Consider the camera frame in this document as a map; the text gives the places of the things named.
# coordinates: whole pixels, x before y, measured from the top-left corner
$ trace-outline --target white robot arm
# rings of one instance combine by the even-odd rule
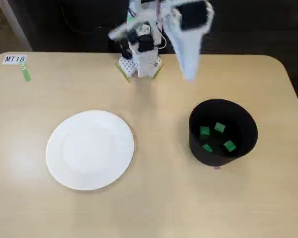
[[[206,0],[131,0],[127,22],[112,32],[113,40],[127,37],[133,58],[120,60],[128,65],[128,77],[153,77],[161,67],[162,28],[176,52],[186,80],[194,79],[199,65],[202,37],[210,30],[214,11]]]

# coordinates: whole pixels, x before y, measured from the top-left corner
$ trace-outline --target table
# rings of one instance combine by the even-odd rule
[[[0,238],[298,237],[298,100],[267,56],[202,56],[194,83],[163,55],[156,79],[128,83],[115,54],[27,53],[32,81],[0,55]],[[254,117],[254,150],[215,170],[188,146],[200,102],[234,101]],[[63,120],[106,110],[131,127],[127,171],[95,191],[57,183],[45,147]]]

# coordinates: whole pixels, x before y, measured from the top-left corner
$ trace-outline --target green tape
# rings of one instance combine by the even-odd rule
[[[26,65],[24,63],[20,64],[20,69],[23,73],[23,77],[25,78],[25,81],[26,82],[30,82],[31,81],[31,77],[30,77],[30,74],[28,72],[28,69],[26,67]]]
[[[125,79],[127,80],[127,82],[130,83],[129,78],[128,78],[127,75],[123,72],[123,70],[120,68],[120,66],[116,64],[116,67],[119,69],[119,71],[120,71],[120,72],[122,73],[122,75],[125,77]]]
[[[202,148],[205,149],[206,151],[210,152],[210,153],[213,152],[212,148],[208,144],[204,144],[202,146]]]
[[[224,129],[225,129],[225,125],[217,122],[214,126],[214,129],[221,132],[221,133],[223,133]]]
[[[132,22],[134,18],[132,16],[127,16],[127,22]]]
[[[157,73],[155,73],[155,75],[153,76],[153,79],[155,79],[157,77],[157,75],[159,74],[159,72],[161,71],[163,65],[161,65],[160,69],[157,71]]]
[[[232,152],[233,150],[235,150],[237,147],[236,145],[231,141],[229,140],[228,142],[226,142],[224,144],[224,146],[226,147],[226,149],[229,151],[229,152]]]
[[[200,135],[210,135],[210,128],[208,126],[201,126]]]

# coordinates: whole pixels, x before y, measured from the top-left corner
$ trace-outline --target black cylindrical container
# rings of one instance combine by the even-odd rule
[[[224,130],[216,130],[216,124],[225,126]],[[211,99],[196,106],[189,127],[193,155],[209,166],[222,166],[246,155],[258,138],[253,117],[240,105],[223,99]],[[200,127],[209,128],[209,135],[201,135]],[[234,144],[232,151],[225,146],[228,141]]]

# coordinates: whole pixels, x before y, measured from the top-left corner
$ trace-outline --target green block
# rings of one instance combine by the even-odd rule
[[[231,141],[229,140],[228,142],[226,142],[224,144],[224,146],[226,147],[226,149],[229,151],[229,152],[232,152],[233,150],[235,150],[237,147],[236,145]]]
[[[201,126],[200,135],[210,135],[210,128],[208,126]]]
[[[211,148],[208,144],[204,144],[204,145],[202,146],[202,148],[205,149],[205,150],[208,151],[208,152],[213,152],[212,148]]]
[[[221,132],[221,133],[223,133],[224,129],[225,129],[225,125],[217,122],[214,126],[214,129]]]

